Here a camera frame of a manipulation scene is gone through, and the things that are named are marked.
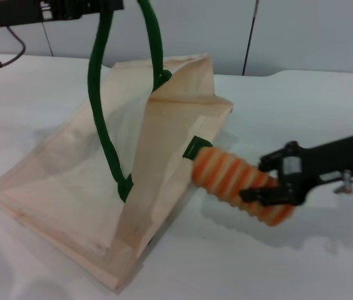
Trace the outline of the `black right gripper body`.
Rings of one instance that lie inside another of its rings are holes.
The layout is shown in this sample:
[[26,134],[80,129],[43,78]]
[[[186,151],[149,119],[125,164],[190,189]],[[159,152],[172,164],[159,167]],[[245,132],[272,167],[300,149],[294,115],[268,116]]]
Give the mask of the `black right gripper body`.
[[353,136],[312,148],[291,141],[284,149],[284,187],[288,204],[299,206],[313,188],[353,176]]

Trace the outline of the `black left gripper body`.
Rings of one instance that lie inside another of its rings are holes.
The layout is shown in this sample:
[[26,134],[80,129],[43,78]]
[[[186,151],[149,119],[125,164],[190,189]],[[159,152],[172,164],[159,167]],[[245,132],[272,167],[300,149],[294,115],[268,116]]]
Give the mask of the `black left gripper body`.
[[83,7],[84,1],[0,1],[0,27],[79,19]]

